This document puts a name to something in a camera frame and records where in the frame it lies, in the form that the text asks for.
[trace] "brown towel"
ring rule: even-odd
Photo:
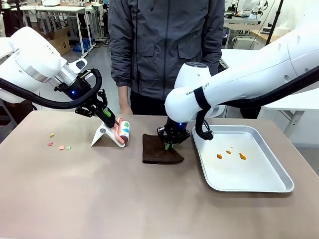
[[[177,164],[183,161],[184,158],[173,148],[165,150],[160,137],[143,134],[143,163]]]

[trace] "lint roller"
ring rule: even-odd
[[[130,136],[130,123],[118,118],[119,126],[116,126],[115,137],[120,143],[127,143]]]

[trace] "metal tray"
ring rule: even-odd
[[[257,130],[244,125],[210,125],[210,129],[214,132],[210,141],[200,138],[195,128],[192,130],[210,187],[225,192],[293,191],[293,181]],[[239,153],[247,159],[241,159]]]

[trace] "beige table surface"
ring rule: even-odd
[[[166,117],[125,119],[131,123],[127,147],[107,137],[90,147],[99,119],[32,112],[0,144],[0,237],[319,238],[319,178],[272,122],[212,120],[255,127],[293,179],[291,194],[213,191],[191,138],[176,148],[183,163],[142,164],[142,134],[156,134]],[[60,145],[72,149],[58,151]]]
[[[260,25],[247,25],[247,24],[232,24],[232,23],[225,23],[224,27],[229,28],[230,30],[241,30],[241,31],[248,31],[248,30],[259,30]]]
[[[257,36],[258,38],[264,40],[264,41],[267,41],[268,39],[268,36],[267,34],[262,34],[259,32],[259,30],[250,30],[251,33],[253,33],[254,36]],[[276,41],[278,40],[280,37],[279,36],[272,36],[271,39],[270,39],[270,43],[273,42],[273,41]]]

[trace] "gray jacket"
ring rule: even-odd
[[[111,0],[111,75],[116,85],[130,86],[143,96],[165,99],[185,62],[203,62],[212,75],[216,74],[221,57],[224,2]]]

